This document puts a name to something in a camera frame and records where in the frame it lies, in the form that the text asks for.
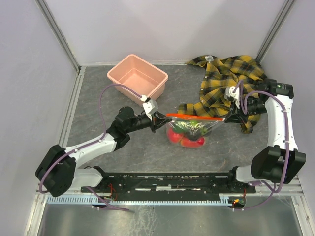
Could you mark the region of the clear zip top bag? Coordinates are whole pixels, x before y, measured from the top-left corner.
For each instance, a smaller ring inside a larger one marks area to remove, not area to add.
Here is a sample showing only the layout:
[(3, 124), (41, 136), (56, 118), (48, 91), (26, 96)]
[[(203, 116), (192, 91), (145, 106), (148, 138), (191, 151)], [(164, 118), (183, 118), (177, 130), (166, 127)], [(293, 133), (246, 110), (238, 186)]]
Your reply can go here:
[(192, 116), (192, 115), (184, 115), (184, 114), (167, 114), (166, 116), (172, 118), (172, 121), (166, 125), (166, 132), (168, 131), (169, 128), (173, 128), (172, 126), (173, 122), (181, 121), (181, 122), (187, 122), (189, 124), (190, 120), (199, 121), (200, 122), (199, 126), (198, 127), (189, 126), (190, 127), (189, 131), (200, 130), (204, 134), (203, 137), (205, 138), (205, 143), (206, 143), (207, 138), (210, 136), (210, 134), (216, 128), (224, 124), (224, 118), (201, 117), (201, 116)]

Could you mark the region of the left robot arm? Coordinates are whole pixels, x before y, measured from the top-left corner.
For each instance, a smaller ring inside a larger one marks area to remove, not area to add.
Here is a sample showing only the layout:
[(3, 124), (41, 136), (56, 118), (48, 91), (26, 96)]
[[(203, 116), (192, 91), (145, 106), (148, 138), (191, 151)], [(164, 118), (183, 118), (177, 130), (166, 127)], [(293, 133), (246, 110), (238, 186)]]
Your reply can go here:
[(40, 193), (61, 196), (71, 188), (93, 187), (99, 192), (109, 186), (108, 178), (98, 168), (82, 169), (79, 167), (90, 160), (107, 153), (112, 153), (130, 140), (130, 133), (145, 128), (155, 132), (172, 119), (156, 111), (151, 115), (142, 112), (135, 115), (131, 107), (122, 107), (111, 126), (101, 135), (72, 147), (52, 146), (35, 171), (40, 181)]

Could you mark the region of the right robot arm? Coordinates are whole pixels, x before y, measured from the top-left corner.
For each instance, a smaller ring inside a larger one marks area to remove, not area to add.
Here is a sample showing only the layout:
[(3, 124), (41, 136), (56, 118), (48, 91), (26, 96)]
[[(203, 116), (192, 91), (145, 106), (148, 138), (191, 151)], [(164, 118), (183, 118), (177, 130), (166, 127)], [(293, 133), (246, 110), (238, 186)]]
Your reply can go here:
[(289, 184), (306, 162), (306, 155), (298, 150), (293, 134), (293, 86), (265, 79), (247, 95), (243, 95), (244, 89), (242, 82), (225, 89), (224, 97), (231, 102), (231, 108), (224, 121), (246, 124), (251, 115), (266, 113), (267, 147), (253, 158), (250, 165), (234, 167), (234, 175), (225, 181), (226, 188), (238, 192), (244, 183), (264, 180), (279, 187)]

